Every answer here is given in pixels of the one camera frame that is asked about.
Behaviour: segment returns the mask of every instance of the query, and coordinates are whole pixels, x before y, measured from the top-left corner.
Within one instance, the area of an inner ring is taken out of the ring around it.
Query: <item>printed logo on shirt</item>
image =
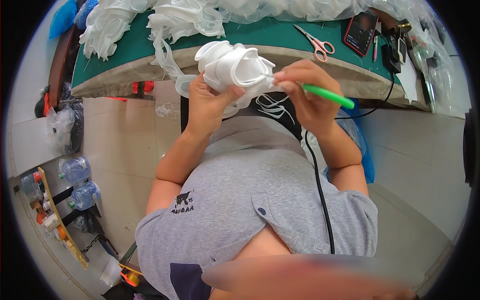
[[[192,211],[193,210],[193,205],[191,205],[191,204],[193,203],[193,199],[192,199],[192,197],[189,198],[189,195],[190,195],[190,193],[193,193],[194,191],[195,191],[195,189],[193,189],[189,192],[178,195],[175,198],[175,202],[176,202],[175,207],[174,207],[174,209],[172,209],[171,212],[174,213],[174,214],[179,214],[179,213],[186,213],[186,212]]]

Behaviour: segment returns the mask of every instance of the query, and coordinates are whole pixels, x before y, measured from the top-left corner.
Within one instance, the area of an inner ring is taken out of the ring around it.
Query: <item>smartphone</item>
[[[371,9],[352,17],[343,42],[359,55],[367,55],[377,21],[378,15]]]
[[[401,38],[398,39],[397,45],[398,56],[400,57],[400,62],[402,64],[407,62],[407,44]]]

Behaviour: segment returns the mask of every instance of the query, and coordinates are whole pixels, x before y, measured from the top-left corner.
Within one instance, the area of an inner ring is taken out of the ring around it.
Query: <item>pink pen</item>
[[[378,36],[373,38],[373,62],[377,60]]]

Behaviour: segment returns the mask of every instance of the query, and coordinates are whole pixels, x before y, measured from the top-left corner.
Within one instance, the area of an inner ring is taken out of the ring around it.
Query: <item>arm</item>
[[[220,127],[225,107],[244,93],[233,85],[218,94],[205,83],[203,73],[190,83],[188,124],[156,167],[147,215],[168,208],[180,194],[182,185],[200,162],[210,136]]]
[[[340,105],[311,93],[305,94],[297,82],[314,84],[342,95],[340,84],[310,60],[297,61],[274,76],[274,84],[292,100],[300,124],[317,138],[331,183],[340,191],[355,190],[368,196],[360,150],[334,120]]]

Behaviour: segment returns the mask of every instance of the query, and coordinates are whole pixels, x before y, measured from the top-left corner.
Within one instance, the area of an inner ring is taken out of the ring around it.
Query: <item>pen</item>
[[[373,38],[373,62],[377,60],[378,36]]]
[[[270,74],[265,74],[265,76],[275,78],[273,75],[270,75]],[[352,100],[345,98],[337,93],[331,92],[327,89],[321,88],[319,86],[312,85],[312,84],[302,84],[302,88],[304,91],[324,97],[330,101],[340,104],[345,108],[353,109],[355,107],[355,103]]]

